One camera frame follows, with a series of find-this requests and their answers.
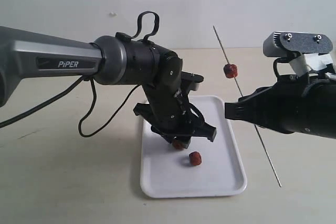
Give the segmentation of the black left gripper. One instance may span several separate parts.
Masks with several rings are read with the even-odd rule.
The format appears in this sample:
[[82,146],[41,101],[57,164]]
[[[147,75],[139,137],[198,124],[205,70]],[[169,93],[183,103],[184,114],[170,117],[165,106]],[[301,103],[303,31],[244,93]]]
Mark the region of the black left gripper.
[[153,80],[142,86],[147,104],[137,103],[136,116],[143,117],[151,131],[169,144],[180,141],[188,149],[191,137],[205,137],[213,142],[217,131],[205,122],[200,110],[190,103],[188,95],[181,91],[181,70],[158,71]]

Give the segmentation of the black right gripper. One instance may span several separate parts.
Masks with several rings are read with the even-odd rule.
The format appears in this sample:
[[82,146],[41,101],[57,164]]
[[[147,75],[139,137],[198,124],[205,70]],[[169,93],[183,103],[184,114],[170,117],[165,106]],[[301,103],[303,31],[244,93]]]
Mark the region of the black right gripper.
[[226,102],[225,118],[292,134],[335,135],[335,81],[318,76],[277,76],[237,102]]

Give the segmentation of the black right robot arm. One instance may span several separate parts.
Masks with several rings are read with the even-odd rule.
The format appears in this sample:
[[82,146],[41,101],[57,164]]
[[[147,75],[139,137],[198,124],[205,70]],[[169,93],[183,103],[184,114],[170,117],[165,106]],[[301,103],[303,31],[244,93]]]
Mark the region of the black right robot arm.
[[318,76],[291,80],[225,103],[225,118],[256,124],[283,134],[335,138],[335,81]]

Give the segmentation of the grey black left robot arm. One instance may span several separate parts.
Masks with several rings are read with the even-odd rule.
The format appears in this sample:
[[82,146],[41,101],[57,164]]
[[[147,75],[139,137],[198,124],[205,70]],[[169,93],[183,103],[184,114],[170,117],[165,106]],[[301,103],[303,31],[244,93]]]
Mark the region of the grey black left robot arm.
[[142,87],[148,102],[137,104],[134,114],[167,142],[188,148],[193,136],[213,141],[216,129],[188,98],[204,78],[182,67],[174,51],[121,33],[85,43],[1,27],[1,105],[26,78],[78,76],[93,84]]

